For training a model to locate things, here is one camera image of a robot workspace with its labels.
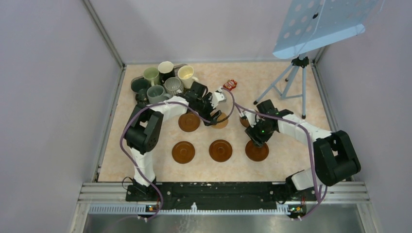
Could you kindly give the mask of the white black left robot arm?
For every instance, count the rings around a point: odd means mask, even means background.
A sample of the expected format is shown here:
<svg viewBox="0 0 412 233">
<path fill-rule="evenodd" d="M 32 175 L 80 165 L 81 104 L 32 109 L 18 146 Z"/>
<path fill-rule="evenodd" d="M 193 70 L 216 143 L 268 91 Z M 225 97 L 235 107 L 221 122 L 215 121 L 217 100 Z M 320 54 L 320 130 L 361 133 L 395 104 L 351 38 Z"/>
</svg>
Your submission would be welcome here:
<svg viewBox="0 0 412 233">
<path fill-rule="evenodd" d="M 158 143 L 163 122 L 192 112 L 206 126 L 216 125 L 222 114 L 217 107 L 222 102 L 226 102 L 226 96 L 221 88 L 208 92 L 205 85 L 194 82 L 185 93 L 167 95 L 166 100 L 154 104 L 136 104 L 121 141 L 130 149 L 127 156 L 135 166 L 133 180 L 139 184 L 137 194 L 143 200 L 153 199 L 156 193 L 152 185 L 155 180 L 152 150 Z"/>
</svg>

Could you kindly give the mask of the brown wooden coaster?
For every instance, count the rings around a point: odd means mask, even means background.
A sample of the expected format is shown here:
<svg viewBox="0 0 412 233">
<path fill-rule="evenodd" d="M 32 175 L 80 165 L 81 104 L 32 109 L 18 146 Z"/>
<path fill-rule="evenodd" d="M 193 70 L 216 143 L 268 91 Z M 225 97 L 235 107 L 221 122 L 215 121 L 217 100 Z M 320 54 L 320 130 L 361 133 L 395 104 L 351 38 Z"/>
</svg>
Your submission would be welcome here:
<svg viewBox="0 0 412 233">
<path fill-rule="evenodd" d="M 250 140 L 245 146 L 245 153 L 250 160 L 261 162 L 268 157 L 269 147 L 266 143 L 264 143 L 262 147 L 257 147 L 252 140 Z"/>
<path fill-rule="evenodd" d="M 187 164 L 195 156 L 195 147 L 188 141 L 181 141 L 174 145 L 172 157 L 179 164 Z"/>
<path fill-rule="evenodd" d="M 233 149 L 226 140 L 215 140 L 209 146 L 209 155 L 216 162 L 225 162 L 232 156 Z"/>
<path fill-rule="evenodd" d="M 178 125 L 184 132 L 193 132 L 200 126 L 200 119 L 193 113 L 186 113 L 179 117 Z"/>
<path fill-rule="evenodd" d="M 249 120 L 245 116 L 240 117 L 240 123 L 245 128 L 248 128 L 250 126 Z"/>
</svg>

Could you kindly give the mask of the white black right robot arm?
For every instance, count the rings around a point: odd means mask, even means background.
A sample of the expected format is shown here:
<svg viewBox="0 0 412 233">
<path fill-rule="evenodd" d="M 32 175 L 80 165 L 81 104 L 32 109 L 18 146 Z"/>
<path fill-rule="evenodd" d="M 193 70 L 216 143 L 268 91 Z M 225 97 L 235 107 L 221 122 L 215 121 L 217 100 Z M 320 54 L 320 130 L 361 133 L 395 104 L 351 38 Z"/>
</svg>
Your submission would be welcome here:
<svg viewBox="0 0 412 233">
<path fill-rule="evenodd" d="M 240 112 L 248 121 L 245 129 L 257 149 L 264 147 L 275 132 L 291 136 L 309 149 L 310 168 L 287 178 L 285 194 L 298 200 L 305 189 L 324 185 L 333 186 L 361 170 L 352 141 L 345 131 L 331 132 L 313 126 L 288 109 L 278 110 L 271 100 L 257 105 L 257 110 Z"/>
</svg>

